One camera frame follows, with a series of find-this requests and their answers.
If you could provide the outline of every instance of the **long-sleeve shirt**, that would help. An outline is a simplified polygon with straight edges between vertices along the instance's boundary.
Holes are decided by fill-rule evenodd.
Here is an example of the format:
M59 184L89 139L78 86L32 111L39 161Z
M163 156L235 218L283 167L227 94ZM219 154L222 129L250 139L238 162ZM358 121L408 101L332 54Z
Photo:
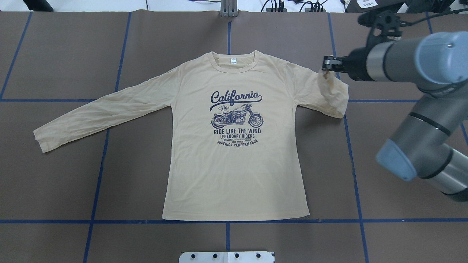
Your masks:
M309 210L296 148L296 108L342 118L347 88L330 73L259 51L210 52L72 110L34 135L45 153L170 106L164 219L297 218Z

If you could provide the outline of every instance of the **graphic print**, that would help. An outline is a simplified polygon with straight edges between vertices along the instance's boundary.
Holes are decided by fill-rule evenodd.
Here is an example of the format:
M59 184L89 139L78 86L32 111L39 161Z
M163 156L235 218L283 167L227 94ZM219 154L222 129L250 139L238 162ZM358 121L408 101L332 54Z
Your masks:
M248 112L250 116L247 122L250 126L258 128L263 124L263 117L260 113L253 112L251 107L252 104L243 104L234 110L223 112L223 114L215 114L213 120L211 120L211 125L216 129L220 129L226 125L242 125Z
M211 95L211 102L213 105L210 107L210 111L214 107L221 105L217 109L220 113L215 113L213 119L211 119L211 125L213 126L214 135L217 136L217 144L227 147L242 147L249 146L257 143L256 136L262 132L260 126L263 125L263 117L258 112L253 112L252 104L260 102L263 97L258 93L251 91L246 94L238 94L235 89L232 91L227 90L224 95L221 95L219 91L213 92ZM236 103L242 103L241 106L229 110L229 106L234 106ZM253 128L225 128L229 125L244 125L247 123Z

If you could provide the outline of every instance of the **metal bracket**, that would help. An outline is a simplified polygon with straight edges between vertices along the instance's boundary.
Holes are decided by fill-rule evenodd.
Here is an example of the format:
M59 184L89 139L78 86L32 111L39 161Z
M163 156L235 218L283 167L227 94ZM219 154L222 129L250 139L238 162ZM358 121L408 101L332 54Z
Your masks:
M274 263L275 252L185 252L179 257L179 263Z
M237 16L237 0L221 0L221 16Z

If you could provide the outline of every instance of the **white label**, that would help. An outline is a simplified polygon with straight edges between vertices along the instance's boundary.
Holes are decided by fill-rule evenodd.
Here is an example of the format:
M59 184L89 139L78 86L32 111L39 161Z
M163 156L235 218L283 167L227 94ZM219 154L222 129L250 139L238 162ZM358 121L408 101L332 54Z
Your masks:
M358 2L358 5L361 8L369 8L369 7L377 6L377 2L375 0L356 0L356 2Z

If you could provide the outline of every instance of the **blue grid line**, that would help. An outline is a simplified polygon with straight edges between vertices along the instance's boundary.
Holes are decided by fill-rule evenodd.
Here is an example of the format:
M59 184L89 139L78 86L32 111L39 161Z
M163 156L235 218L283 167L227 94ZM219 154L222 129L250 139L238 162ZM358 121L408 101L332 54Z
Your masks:
M231 251L231 225L226 223L226 251Z
M89 246L91 244L91 236L93 234L94 218L95 218L95 215L96 215L97 200L99 198L99 190L101 188L102 173L104 171L104 160L106 159L108 143L109 143L109 129L107 129L107 131L106 131L106 140L104 142L104 149L102 151L101 166L99 168L99 176L97 178L96 193L94 195L93 211L91 212L91 220L89 222L88 238L86 240L86 247L85 247L85 254L84 254L84 257L83 257L83 263L86 263L88 261Z
M349 133L349 128L348 128L348 120L346 118L346 114L344 115L343 119L344 119L344 129L345 129L345 132L346 132L346 140L348 142L348 153L349 153L350 159L351 159L352 176L353 176L353 179L354 179L354 193L356 195L356 204L358 206L358 216L359 216L359 220L360 220L359 225L360 225L360 228L361 228L362 245L363 245L363 248L364 248L364 258L366 260L366 263L369 263L369 255L368 255L368 252L367 252L366 233L364 231L364 222L363 222L363 219L362 219L361 200L359 198L358 180L356 178L356 169L355 169L355 166L354 166L354 158L353 158L353 154L352 154L351 139L350 139L350 133Z
M335 48L335 38L333 37L333 26L331 25L331 15L330 13L327 13L328 15L328 28L330 29L330 39L331 39L331 48L333 50L333 56L336 58L336 48ZM340 79L340 73L336 73L336 77Z
M91 220L0 219L0 224L89 224Z
M332 45L332 48L333 48L333 56L336 57L335 39L333 37L333 25L331 23L331 15L330 15L330 13L327 13L327 15L328 15L328 25L329 25L329 29L330 29L331 45ZM338 79L340 79L340 75L338 73L336 74L336 77ZM350 159L351 159L352 175L353 175L353 178L354 178L354 193L356 195L356 205L358 207L359 226L360 226L360 229L361 229L361 238L362 238L362 247L363 247L363 250L364 250L364 259L365 259L366 263L369 263L369 255L368 255L368 252L367 252L367 242L366 242L366 232L364 231L364 222L362 221L362 211L361 211L361 201L360 201L360 198L359 198L358 180L356 178L356 170L354 168L354 158L353 158L353 155L352 155L351 140L350 140L350 134L349 134L349 129L348 129L348 120L346 118L346 114L344 115L343 119L344 119L344 129L345 129L345 132L346 132L346 140L348 142L348 152L349 152Z
M389 102L395 102L395 103L408 103L408 102L418 102L419 100L349 100L348 102L352 103L357 103L357 102L369 102L369 103L389 103Z
M29 22L31 21L32 12L29 13L28 20L26 21L26 25L24 26L23 33L21 34L20 41L18 46L16 47L15 55L13 56L13 60L11 61L10 68L8 69L7 77L5 78L5 82L3 83L3 88L0 92L0 100L3 98L3 94L5 93L5 89L7 88L8 80L10 79L10 74L13 70L13 66L15 65L16 57L18 57L18 53L20 52L21 44L23 43L24 35L26 34L26 30L28 29Z
M468 222L468 218L405 218L405 219L363 219L365 223L425 223L425 222Z
M231 22L227 23L227 54L231 55Z
M128 29L130 27L131 17L132 17L132 13L128 12L127 26L125 28L124 43L122 45L122 53L120 54L119 70L118 70L118 73L117 73L116 87L115 87L114 92L118 91L118 84L120 82L120 75L122 73L122 64L124 62L125 48L126 48L126 43L127 43ZM110 131L109 129L107 129L107 131L106 131L106 140L104 142L104 149L102 151L101 166L99 168L99 176L97 178L97 186L96 186L96 192L95 192L95 196L94 196L93 210L91 212L91 222L89 223L88 238L86 240L86 247L85 247L85 253L84 253L84 256L83 256L83 263L86 263L88 261L89 246L91 244L91 237L93 235L93 227L94 227L94 219L95 219L95 216L96 216L97 201L99 199L99 190L101 188L102 174L104 172L104 161L106 159L107 145L109 144L109 131Z
M461 126L461 131L463 132L463 137L465 137L465 142L468 145L468 136L467 136L467 131L465 130L465 125L461 123L460 126Z
M356 223L451 223L468 222L468 218L396 218L396 219L286 219L270 221L178 221L178 220L67 220L67 219L0 219L0 224L102 224L102 225L158 225L158 224L356 224Z
M118 85L119 85L119 82L120 82L120 74L122 73L122 64L124 63L125 47L127 47L128 28L130 27L131 17L132 17L132 13L129 12L128 13L128 19L127 19L127 28L125 29L124 45L122 46L122 54L120 54L120 63L119 63L119 66L118 66L116 88L115 88L114 92L118 91Z
M0 102L92 102L95 99L1 99Z
M429 33L432 34L432 26L431 26L431 20L429 19L429 13L426 12L426 17L427 19L427 25L429 26Z

